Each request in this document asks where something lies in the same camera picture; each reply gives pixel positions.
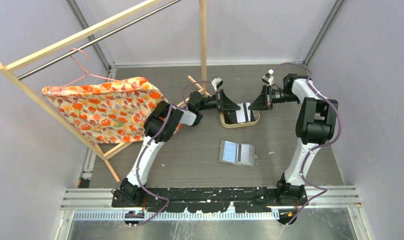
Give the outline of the striped credit card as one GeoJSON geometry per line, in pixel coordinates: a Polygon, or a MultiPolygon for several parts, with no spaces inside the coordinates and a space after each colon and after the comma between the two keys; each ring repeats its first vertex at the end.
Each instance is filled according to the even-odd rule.
{"type": "Polygon", "coordinates": [[[237,104],[240,109],[235,111],[237,123],[247,123],[253,121],[252,111],[249,109],[250,102],[242,102],[237,104]]]}

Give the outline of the white credit card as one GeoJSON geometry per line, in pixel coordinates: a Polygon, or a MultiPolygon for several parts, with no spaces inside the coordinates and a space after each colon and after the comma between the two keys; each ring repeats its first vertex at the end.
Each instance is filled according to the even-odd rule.
{"type": "Polygon", "coordinates": [[[255,159],[255,149],[251,144],[238,144],[236,153],[236,163],[240,165],[252,166],[255,159]]]}

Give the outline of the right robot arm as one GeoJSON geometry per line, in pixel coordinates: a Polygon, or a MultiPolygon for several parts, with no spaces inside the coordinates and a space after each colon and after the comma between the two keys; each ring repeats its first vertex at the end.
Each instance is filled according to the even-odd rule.
{"type": "Polygon", "coordinates": [[[271,110],[274,104],[297,102],[301,105],[295,125],[297,146],[289,167],[277,182],[275,198],[281,205],[299,200],[304,193],[306,173],[318,151],[335,133],[338,102],[321,95],[308,76],[289,73],[283,87],[274,88],[273,71],[263,77],[260,95],[250,104],[255,111],[271,110]]]}

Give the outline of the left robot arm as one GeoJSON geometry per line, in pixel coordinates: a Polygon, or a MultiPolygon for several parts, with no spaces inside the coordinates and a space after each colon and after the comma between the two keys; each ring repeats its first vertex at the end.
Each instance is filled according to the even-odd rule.
{"type": "Polygon", "coordinates": [[[142,147],[120,187],[111,191],[114,200],[138,207],[143,199],[150,195],[169,203],[167,197],[157,195],[146,188],[149,171],[163,145],[172,138],[179,125],[197,126],[203,118],[203,110],[216,109],[219,113],[228,114],[241,109],[222,89],[218,89],[212,96],[203,96],[202,93],[193,91],[184,103],[185,108],[181,108],[162,100],[146,118],[142,147]]]}

